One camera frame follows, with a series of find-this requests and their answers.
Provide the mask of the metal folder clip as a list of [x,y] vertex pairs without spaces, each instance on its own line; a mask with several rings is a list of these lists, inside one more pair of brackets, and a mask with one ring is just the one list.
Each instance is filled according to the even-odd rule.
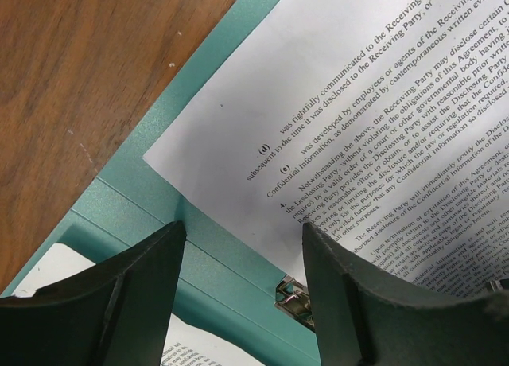
[[295,278],[286,275],[276,286],[274,306],[315,332],[308,288]]

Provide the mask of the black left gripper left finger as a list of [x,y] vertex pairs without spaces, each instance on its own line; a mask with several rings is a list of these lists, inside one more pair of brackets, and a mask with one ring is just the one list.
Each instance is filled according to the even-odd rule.
[[185,241],[172,222],[30,298],[3,298],[1,363],[160,364]]

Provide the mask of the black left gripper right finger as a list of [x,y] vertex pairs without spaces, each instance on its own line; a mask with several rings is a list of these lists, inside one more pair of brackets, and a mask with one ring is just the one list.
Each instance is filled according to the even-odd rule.
[[302,229],[323,365],[506,365],[508,292],[458,298],[415,286]]

